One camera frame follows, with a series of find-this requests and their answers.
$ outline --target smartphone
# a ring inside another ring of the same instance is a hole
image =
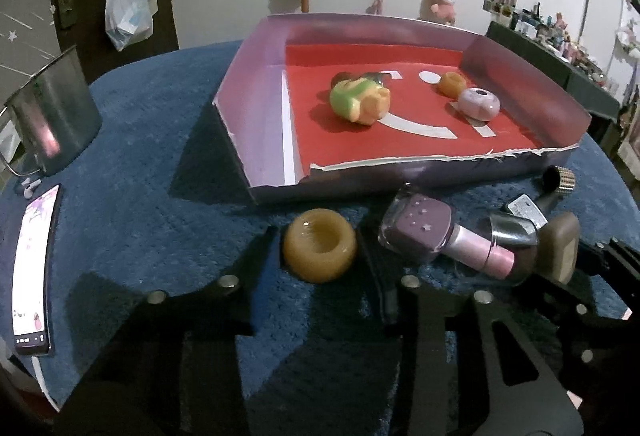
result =
[[[15,250],[12,310],[15,351],[46,355],[49,337],[47,274],[62,188],[56,185],[28,204]]]

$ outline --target phone screen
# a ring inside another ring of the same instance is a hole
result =
[[[46,353],[49,349],[45,317],[45,266],[59,190],[60,185],[57,185],[32,201],[22,218],[15,252],[13,285],[14,336],[18,350],[46,346]]]

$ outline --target wooden stick handle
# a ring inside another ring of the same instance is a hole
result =
[[[302,12],[309,13],[309,0],[300,0],[302,2]]]

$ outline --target table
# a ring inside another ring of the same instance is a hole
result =
[[[539,43],[497,22],[491,22],[486,36],[544,72],[592,116],[611,120],[613,123],[618,122],[619,102],[590,80],[583,70],[563,62]]]
[[[63,403],[92,359],[142,297],[155,289],[190,292],[217,278],[267,225],[285,225],[322,205],[353,224],[390,196],[271,208],[252,204],[219,129],[212,95],[238,42],[182,50],[109,72],[91,86],[104,124],[69,167],[44,181],[65,194],[51,259],[54,351],[42,357],[54,399]],[[578,187],[559,210],[580,218],[590,242],[612,236],[640,248],[640,212],[603,152],[585,136],[568,166]],[[11,280],[20,219],[26,207],[0,195],[0,334],[11,339]],[[526,192],[531,179],[479,185],[447,199],[463,222]],[[439,287],[460,292],[447,260],[420,269]],[[584,277],[599,310],[625,306],[604,282]],[[509,301],[505,290],[502,299]],[[510,303],[513,315],[551,365],[559,365],[551,326]],[[312,286],[286,271],[270,295],[256,337],[238,337],[239,367],[252,434],[386,434],[400,356],[385,339],[352,271]],[[31,362],[23,359],[28,368]]]

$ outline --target screw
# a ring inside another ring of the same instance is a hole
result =
[[[218,279],[218,285],[222,288],[235,288],[240,284],[240,279],[235,275],[223,275]]]
[[[152,291],[149,295],[146,296],[146,301],[149,304],[157,305],[162,304],[166,299],[167,295],[162,290]]]
[[[593,360],[593,352],[591,350],[584,350],[582,352],[582,355],[580,356],[580,359],[585,364],[588,364],[591,360]]]
[[[491,295],[491,292],[478,290],[476,293],[474,293],[474,299],[480,304],[491,304],[491,302],[494,300],[494,296]]]
[[[400,279],[400,284],[405,288],[420,288],[420,279],[415,275],[405,275]]]

